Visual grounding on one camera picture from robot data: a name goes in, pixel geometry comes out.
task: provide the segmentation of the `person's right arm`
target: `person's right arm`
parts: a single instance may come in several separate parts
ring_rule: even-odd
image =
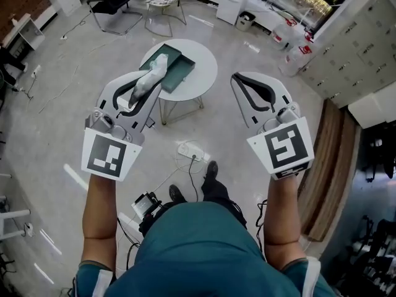
[[[297,191],[295,175],[271,179],[264,218],[264,252],[267,262],[277,270],[306,257],[298,242],[301,224]]]

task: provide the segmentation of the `teal shirt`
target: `teal shirt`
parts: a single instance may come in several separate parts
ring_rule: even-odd
[[[301,296],[307,262],[283,273],[265,262],[252,236],[226,208],[213,202],[170,208],[146,234],[135,264],[105,296]],[[82,262],[78,296],[91,296],[100,269]],[[315,297],[335,296],[322,277]]]

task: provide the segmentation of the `white drawer unit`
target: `white drawer unit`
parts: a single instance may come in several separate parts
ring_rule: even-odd
[[[396,8],[369,0],[300,72],[339,108],[396,80]]]

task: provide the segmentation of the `shirt sleeve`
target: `shirt sleeve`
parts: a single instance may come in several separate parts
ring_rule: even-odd
[[[115,280],[114,273],[108,267],[93,260],[85,260],[79,265],[71,296],[91,297],[95,289],[103,290],[104,294]]]
[[[301,294],[303,293],[307,269],[307,259],[298,259],[288,264],[282,270],[282,273],[295,284]],[[335,297],[334,291],[331,289],[322,275],[319,275],[319,278],[316,282],[313,297]]]

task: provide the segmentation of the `trash can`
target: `trash can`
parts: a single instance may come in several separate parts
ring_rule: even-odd
[[[249,29],[249,27],[252,26],[255,18],[256,18],[255,15],[253,15],[249,12],[243,11],[239,15],[238,20],[236,21],[236,28],[243,32],[247,31]]]

